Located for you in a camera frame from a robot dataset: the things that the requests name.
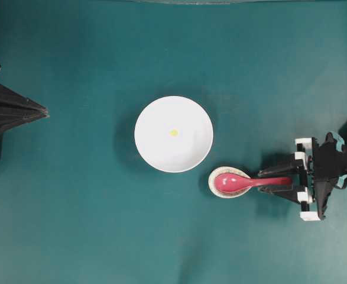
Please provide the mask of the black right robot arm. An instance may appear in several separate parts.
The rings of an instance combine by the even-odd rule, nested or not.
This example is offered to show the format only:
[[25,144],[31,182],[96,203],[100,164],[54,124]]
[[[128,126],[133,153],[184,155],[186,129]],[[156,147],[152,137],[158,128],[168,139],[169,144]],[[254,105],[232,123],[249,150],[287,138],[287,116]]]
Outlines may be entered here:
[[328,132],[323,143],[314,137],[297,138],[296,152],[283,162],[260,170],[257,176],[297,175],[298,184],[263,185],[258,190],[300,204],[300,218],[304,221],[324,220],[332,190],[347,187],[347,138],[342,134],[347,134],[347,126],[341,134]]

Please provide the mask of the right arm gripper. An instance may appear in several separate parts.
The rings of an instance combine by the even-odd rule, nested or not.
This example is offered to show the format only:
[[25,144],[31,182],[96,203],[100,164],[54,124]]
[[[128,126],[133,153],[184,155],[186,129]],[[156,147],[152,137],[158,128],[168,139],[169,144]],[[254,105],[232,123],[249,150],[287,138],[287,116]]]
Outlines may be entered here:
[[296,152],[263,156],[259,178],[299,175],[299,185],[265,185],[258,190],[300,204],[303,221],[323,221],[327,181],[327,143],[295,139]]

